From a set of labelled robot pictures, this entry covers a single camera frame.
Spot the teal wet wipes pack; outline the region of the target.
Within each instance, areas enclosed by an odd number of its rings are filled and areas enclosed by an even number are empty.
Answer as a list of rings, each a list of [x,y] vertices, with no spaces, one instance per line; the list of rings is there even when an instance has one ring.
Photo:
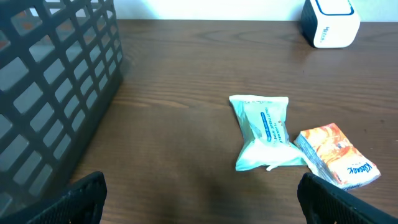
[[[289,98],[286,96],[231,95],[243,148],[235,169],[247,171],[264,166],[305,166],[306,157],[289,139],[285,126]]]

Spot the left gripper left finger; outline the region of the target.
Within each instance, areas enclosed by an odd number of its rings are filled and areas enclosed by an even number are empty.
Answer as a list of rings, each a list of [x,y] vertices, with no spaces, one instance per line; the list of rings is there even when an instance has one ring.
[[[68,185],[56,196],[45,198],[12,215],[4,224],[99,224],[107,196],[104,174],[93,172]]]

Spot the orange tissue pack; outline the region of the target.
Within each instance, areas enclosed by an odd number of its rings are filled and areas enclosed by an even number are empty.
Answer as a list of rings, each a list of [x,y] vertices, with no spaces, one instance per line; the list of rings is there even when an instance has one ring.
[[[335,123],[301,131],[294,144],[306,155],[315,175],[343,190],[362,187],[381,176],[375,163]]]

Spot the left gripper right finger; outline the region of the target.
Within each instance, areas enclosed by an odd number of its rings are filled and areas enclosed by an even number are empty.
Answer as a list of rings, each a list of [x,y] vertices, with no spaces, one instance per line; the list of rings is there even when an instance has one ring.
[[[396,217],[309,172],[298,185],[297,197],[307,223],[397,223]]]

